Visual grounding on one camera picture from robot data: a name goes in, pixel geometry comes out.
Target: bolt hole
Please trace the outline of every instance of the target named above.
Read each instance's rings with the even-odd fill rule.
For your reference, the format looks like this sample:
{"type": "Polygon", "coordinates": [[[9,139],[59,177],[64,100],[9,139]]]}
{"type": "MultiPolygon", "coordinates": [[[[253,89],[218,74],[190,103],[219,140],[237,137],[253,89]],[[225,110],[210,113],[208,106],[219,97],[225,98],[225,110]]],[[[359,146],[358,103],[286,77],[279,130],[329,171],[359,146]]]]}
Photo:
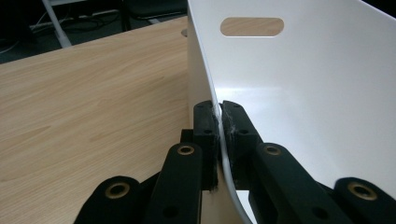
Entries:
{"type": "Polygon", "coordinates": [[[105,195],[109,199],[122,198],[129,192],[129,185],[124,182],[114,183],[110,185],[105,192],[105,195]]]}
{"type": "Polygon", "coordinates": [[[248,133],[248,130],[240,130],[239,133],[241,133],[241,134],[247,134],[247,133],[248,133]]]}
{"type": "Polygon", "coordinates": [[[187,156],[190,155],[194,152],[194,148],[193,147],[189,147],[189,146],[182,146],[180,148],[177,149],[177,153],[183,156],[187,156]]]}
{"type": "Polygon", "coordinates": [[[266,147],[264,150],[266,153],[273,155],[273,156],[278,156],[281,153],[280,149],[277,147],[266,147]]]}
{"type": "Polygon", "coordinates": [[[326,212],[326,210],[324,210],[321,207],[313,207],[312,208],[312,213],[320,218],[320,219],[328,219],[329,218],[329,214],[326,212]]]}
{"type": "Polygon", "coordinates": [[[355,196],[364,200],[374,201],[378,197],[371,188],[357,182],[349,183],[347,188],[355,196]]]}
{"type": "Polygon", "coordinates": [[[177,217],[178,215],[178,209],[174,206],[168,206],[165,209],[163,209],[163,216],[167,218],[173,218],[177,217]]]}

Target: dark floor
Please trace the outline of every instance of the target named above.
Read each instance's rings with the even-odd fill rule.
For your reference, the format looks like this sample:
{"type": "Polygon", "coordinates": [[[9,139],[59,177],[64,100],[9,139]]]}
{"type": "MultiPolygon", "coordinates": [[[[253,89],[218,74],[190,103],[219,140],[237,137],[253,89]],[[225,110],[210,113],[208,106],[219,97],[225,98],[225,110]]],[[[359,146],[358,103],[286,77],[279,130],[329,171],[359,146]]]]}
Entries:
{"type": "MultiPolygon", "coordinates": [[[[176,17],[159,19],[159,21],[166,21],[174,18],[176,17]]],[[[151,25],[148,21],[130,19],[130,22],[132,29],[151,25]]],[[[122,32],[120,15],[117,11],[81,19],[79,21],[64,21],[62,27],[72,45],[122,32]]],[[[34,29],[34,34],[36,43],[19,42],[14,48],[7,52],[0,53],[0,63],[8,63],[61,48],[51,25],[34,29]]],[[[15,42],[3,44],[0,46],[0,52],[9,49],[14,44],[15,42]]]]}

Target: brass insert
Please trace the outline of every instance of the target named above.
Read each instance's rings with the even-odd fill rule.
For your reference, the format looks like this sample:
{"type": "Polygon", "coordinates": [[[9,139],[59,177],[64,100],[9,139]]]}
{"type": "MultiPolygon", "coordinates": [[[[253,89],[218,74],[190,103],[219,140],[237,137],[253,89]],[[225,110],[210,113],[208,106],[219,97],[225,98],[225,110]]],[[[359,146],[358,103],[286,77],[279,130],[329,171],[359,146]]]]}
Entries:
{"type": "Polygon", "coordinates": [[[378,198],[378,196],[372,189],[358,182],[350,182],[347,185],[347,188],[356,197],[359,197],[367,201],[374,201],[378,198]]]}
{"type": "Polygon", "coordinates": [[[177,153],[183,156],[190,155],[194,152],[194,148],[190,146],[181,146],[177,149],[177,153]]]}
{"type": "Polygon", "coordinates": [[[279,156],[282,153],[277,147],[265,147],[264,151],[272,156],[279,156]]]}
{"type": "Polygon", "coordinates": [[[129,184],[125,182],[118,182],[110,185],[105,192],[105,195],[109,199],[122,198],[129,192],[129,184]]]}

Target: chair leg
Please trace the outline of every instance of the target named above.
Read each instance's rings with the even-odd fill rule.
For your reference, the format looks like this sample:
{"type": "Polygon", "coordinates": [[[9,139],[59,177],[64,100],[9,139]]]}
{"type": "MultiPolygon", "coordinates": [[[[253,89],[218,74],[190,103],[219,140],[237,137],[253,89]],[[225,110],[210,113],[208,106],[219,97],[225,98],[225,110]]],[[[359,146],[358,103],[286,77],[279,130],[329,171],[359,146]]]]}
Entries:
{"type": "Polygon", "coordinates": [[[119,0],[119,9],[121,17],[121,29],[123,32],[132,30],[131,23],[129,22],[129,15],[125,9],[125,5],[122,0],[119,0]]]}

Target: black cable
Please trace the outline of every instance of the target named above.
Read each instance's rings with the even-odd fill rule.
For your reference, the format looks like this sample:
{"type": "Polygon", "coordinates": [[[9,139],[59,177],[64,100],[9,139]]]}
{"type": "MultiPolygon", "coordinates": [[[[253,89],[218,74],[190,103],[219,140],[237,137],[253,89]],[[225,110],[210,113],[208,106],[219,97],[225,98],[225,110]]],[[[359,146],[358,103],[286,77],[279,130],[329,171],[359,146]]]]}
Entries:
{"type": "MultiPolygon", "coordinates": [[[[116,15],[116,17],[110,21],[105,21],[103,19],[101,19],[101,17],[104,16],[108,16],[108,15],[97,15],[97,16],[92,16],[89,18],[78,18],[78,19],[72,19],[72,20],[68,20],[68,21],[64,21],[62,24],[63,30],[66,33],[69,34],[81,34],[81,33],[86,33],[86,32],[90,32],[90,31],[95,31],[95,30],[99,30],[101,28],[103,28],[106,25],[111,24],[114,21],[117,21],[119,19],[119,14],[116,15]],[[84,27],[84,28],[76,28],[76,27],[70,27],[73,25],[81,25],[82,22],[85,23],[90,23],[91,26],[84,27]]],[[[42,28],[38,28],[36,29],[36,31],[34,32],[34,35],[36,37],[40,37],[40,36],[44,36],[44,35],[52,35],[54,31],[54,27],[53,25],[51,26],[47,26],[47,27],[42,27],[42,28]]]]}

